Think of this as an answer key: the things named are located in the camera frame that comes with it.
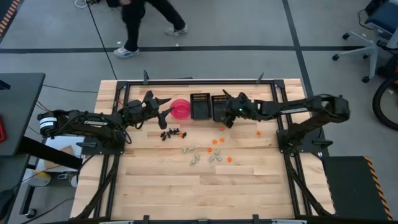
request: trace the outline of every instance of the bicycle wheel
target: bicycle wheel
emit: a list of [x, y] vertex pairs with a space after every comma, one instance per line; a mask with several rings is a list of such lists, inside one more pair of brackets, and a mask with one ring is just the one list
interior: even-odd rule
[[398, 74], [393, 74], [376, 90], [372, 107], [382, 124], [398, 131]]

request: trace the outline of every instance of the office chair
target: office chair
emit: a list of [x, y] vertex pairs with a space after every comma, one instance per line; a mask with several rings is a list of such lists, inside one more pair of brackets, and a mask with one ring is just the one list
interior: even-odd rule
[[[374, 77], [376, 72], [379, 48], [383, 47], [384, 49], [389, 50], [398, 48], [398, 5], [392, 2], [384, 3], [366, 20], [365, 24], [373, 26], [374, 34], [377, 39], [376, 43], [373, 40], [368, 40], [365, 37], [350, 31], [351, 34], [365, 43], [365, 47], [335, 54], [332, 59], [338, 60], [340, 56], [352, 54], [364, 54], [363, 58], [365, 59], [370, 56], [370, 74], [368, 77], [362, 78], [362, 82], [367, 83]], [[351, 34], [345, 33], [343, 35], [343, 39], [346, 40]]]

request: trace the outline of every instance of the black table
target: black table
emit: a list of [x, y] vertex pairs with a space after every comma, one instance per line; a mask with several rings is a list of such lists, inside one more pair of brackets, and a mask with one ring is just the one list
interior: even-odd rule
[[[74, 169], [81, 166], [82, 159], [24, 136], [44, 77], [43, 73], [0, 73], [0, 80], [11, 86], [0, 90], [0, 115], [6, 133], [6, 140], [0, 142], [0, 192], [16, 186], [17, 195], [30, 155]], [[15, 197], [3, 223], [7, 223], [14, 201]]]

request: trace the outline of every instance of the white sneaker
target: white sneaker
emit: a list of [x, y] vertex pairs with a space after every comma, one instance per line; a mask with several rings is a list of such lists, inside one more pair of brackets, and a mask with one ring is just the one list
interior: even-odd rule
[[180, 35], [180, 34], [186, 34], [186, 33], [187, 33], [187, 30], [188, 30], [188, 26], [185, 25], [185, 27], [182, 28], [182, 29], [180, 29], [180, 30], [176, 30], [176, 29], [174, 29], [174, 28], [168, 28], [168, 29], [166, 29], [164, 32], [165, 32], [167, 35]]
[[123, 46], [121, 48], [114, 50], [113, 53], [119, 58], [127, 58], [139, 54], [139, 49], [136, 50], [135, 52], [131, 52], [129, 50], [126, 50]]

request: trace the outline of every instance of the pink bowl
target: pink bowl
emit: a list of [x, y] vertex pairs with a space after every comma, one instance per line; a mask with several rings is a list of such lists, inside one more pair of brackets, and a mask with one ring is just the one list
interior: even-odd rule
[[170, 107], [174, 107], [171, 114], [175, 119], [186, 119], [191, 113], [191, 104], [184, 99], [175, 100]]

